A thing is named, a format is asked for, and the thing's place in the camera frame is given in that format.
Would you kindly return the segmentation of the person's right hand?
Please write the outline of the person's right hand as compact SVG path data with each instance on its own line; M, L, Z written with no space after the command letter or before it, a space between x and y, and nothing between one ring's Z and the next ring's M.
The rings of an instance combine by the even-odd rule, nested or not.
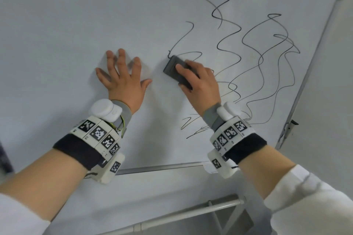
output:
M192 96L186 96L195 111L202 117L205 111L215 104L221 103L218 83L210 68L201 63L185 60L185 62L196 70L197 77L191 70L176 65L176 70L185 77L192 86Z

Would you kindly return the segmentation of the person's left hand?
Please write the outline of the person's left hand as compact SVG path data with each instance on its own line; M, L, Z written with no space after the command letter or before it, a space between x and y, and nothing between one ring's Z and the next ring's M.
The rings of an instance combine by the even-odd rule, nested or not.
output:
M132 70L129 74L119 74L117 71L117 57L112 51L105 52L107 70L111 77L110 85L103 85L108 90L108 99L123 102L132 114L141 107L146 91L141 90L140 82L142 63L139 57L132 61Z

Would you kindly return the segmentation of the dark grey whiteboard eraser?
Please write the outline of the dark grey whiteboard eraser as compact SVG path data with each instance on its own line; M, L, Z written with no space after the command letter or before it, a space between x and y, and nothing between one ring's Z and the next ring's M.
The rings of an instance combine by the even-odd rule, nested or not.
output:
M189 90L192 90L191 84L188 82L188 80L180 75L180 73L176 70L176 65L180 64L183 68L191 70L197 77L199 77L196 73L196 70L193 69L190 65L188 65L184 60L179 58L176 55L173 55L168 63L166 64L163 73L166 74L167 76L171 77L175 81L177 81L179 84L186 86Z

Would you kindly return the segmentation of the person's right forearm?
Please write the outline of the person's right forearm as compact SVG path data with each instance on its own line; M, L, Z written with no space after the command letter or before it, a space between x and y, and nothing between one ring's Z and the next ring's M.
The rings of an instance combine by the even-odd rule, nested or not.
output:
M353 235L353 200L273 147L239 167L271 210L278 235Z

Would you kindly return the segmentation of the person's left forearm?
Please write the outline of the person's left forearm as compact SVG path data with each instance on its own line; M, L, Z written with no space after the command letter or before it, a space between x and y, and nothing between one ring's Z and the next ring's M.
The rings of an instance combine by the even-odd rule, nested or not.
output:
M43 235L100 159L92 148L71 156L51 149L0 184L0 235Z

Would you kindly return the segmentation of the white marker-tag wrist device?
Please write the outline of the white marker-tag wrist device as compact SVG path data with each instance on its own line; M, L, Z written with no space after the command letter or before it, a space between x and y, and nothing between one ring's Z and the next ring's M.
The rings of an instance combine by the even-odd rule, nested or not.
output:
M131 119L126 104L116 100L100 99L90 109L90 117L82 120L70 131L97 150L104 160L86 174L100 184L108 184L125 161L120 152L120 140Z
M210 138L214 149L207 157L218 173L224 179L231 177L239 170L235 162L225 157L225 154L236 144L255 133L255 130L242 118L241 110L233 102L226 102L217 109L218 116L225 123L220 126Z

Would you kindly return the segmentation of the black wristband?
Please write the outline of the black wristband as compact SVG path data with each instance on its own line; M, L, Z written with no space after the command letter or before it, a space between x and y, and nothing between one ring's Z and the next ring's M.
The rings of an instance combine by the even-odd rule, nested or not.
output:
M71 133L58 140L53 149L72 157L88 171L104 160L97 150Z
M246 157L261 150L266 145L267 141L265 139L256 133L252 133L235 144L224 156L238 165Z

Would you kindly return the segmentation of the white stand crossbar tube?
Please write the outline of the white stand crossbar tube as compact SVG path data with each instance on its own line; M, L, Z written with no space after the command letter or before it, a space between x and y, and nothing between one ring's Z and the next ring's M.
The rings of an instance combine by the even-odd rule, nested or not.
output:
M184 219L189 219L200 215L210 214L211 212L214 212L217 210L221 210L221 209L225 209L228 207L233 207L233 206L237 206L245 203L246 203L245 198L237 198L237 199L231 199L231 200L227 198L226 201L224 202L212 202L211 200L209 200L208 202L202 203L197 206L193 206L187 209L183 209L177 212L173 212L167 215L163 215L157 218L139 222L113 231L100 233L97 235L125 235L129 233L143 232L143 231L146 231L147 229L158 227L164 224L169 224L169 223L177 222Z

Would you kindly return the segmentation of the white whiteboard with metal frame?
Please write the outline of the white whiteboard with metal frame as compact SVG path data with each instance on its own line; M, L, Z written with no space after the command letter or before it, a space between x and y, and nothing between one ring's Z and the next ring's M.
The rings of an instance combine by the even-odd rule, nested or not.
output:
M151 78L122 140L126 173L209 164L212 131L163 73L179 55L213 69L275 146L338 0L0 0L0 142L15 171L47 152L107 93L105 51Z

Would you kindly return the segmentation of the grey stand frame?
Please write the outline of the grey stand frame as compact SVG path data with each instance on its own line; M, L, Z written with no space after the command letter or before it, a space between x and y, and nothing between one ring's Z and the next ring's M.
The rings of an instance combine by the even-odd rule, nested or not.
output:
M210 214L217 229L217 235L246 235L254 227L245 204L217 210Z

